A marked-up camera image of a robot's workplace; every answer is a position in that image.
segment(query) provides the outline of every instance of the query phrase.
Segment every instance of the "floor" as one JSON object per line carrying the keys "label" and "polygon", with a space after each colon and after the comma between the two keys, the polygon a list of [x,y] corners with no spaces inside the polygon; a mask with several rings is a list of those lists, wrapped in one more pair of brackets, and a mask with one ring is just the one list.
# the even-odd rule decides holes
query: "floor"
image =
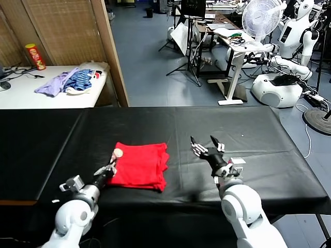
{"label": "floor", "polygon": [[[173,25],[173,18],[165,14],[155,14],[152,19],[144,18],[146,5],[137,4],[137,8],[114,8],[115,19],[111,22],[116,48],[121,64],[124,81],[131,106],[218,106],[223,97],[214,84],[201,80],[202,87],[196,87],[192,75],[187,72],[166,74],[186,62],[186,58],[171,49],[158,49],[165,44],[168,27]],[[212,56],[225,66],[225,47],[213,49]],[[308,84],[314,86],[317,81],[316,65]],[[242,81],[247,77],[242,73]],[[320,95],[331,99],[331,75],[323,71]],[[252,80],[243,83],[250,88]],[[244,105],[260,105],[247,89],[248,102]],[[300,99],[299,103],[309,106]],[[308,137],[301,112],[296,108],[279,110],[281,123],[305,156],[308,152]],[[331,195],[331,167],[329,148],[331,137],[320,135],[310,128],[311,154],[307,158],[311,169],[320,180],[329,196]],[[331,217],[324,216],[331,231]],[[325,240],[314,215],[287,215],[275,223],[282,233],[289,248],[316,248]]]}

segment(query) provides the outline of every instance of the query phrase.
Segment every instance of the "folded red towel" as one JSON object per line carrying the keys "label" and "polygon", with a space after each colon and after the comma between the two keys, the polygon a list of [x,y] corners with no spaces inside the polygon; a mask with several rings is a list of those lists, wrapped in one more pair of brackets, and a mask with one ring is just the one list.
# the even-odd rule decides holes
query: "folded red towel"
{"label": "folded red towel", "polygon": [[165,143],[127,146],[118,142],[116,148],[123,151],[123,156],[117,161],[116,176],[108,180],[108,185],[164,190],[167,182],[163,172],[168,169],[169,159]]}

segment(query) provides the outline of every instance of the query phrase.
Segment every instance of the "red can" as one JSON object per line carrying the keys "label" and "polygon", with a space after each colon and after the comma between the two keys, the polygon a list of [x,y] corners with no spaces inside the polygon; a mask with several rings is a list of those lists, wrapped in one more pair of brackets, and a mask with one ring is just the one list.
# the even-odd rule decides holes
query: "red can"
{"label": "red can", "polygon": [[36,44],[34,44],[34,43],[27,44],[25,46],[25,48],[27,49],[31,59],[35,63],[37,70],[41,71],[43,69],[46,69],[45,62],[43,61],[42,57],[40,56]]}

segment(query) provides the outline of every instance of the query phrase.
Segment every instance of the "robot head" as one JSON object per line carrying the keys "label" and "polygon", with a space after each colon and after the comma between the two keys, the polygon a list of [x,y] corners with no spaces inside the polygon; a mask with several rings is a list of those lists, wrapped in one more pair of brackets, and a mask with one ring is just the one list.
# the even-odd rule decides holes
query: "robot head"
{"label": "robot head", "polygon": [[295,12],[296,12],[296,19],[299,20],[304,16],[308,16],[314,6],[314,0],[303,0],[300,2],[299,0],[296,1],[294,5]]}

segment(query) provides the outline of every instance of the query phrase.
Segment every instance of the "computer mouse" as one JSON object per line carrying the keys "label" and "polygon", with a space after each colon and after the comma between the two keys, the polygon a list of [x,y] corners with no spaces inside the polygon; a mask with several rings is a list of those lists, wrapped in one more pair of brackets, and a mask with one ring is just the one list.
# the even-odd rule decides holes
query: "computer mouse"
{"label": "computer mouse", "polygon": [[6,89],[10,89],[11,85],[7,81],[0,82],[0,91],[4,91]]}

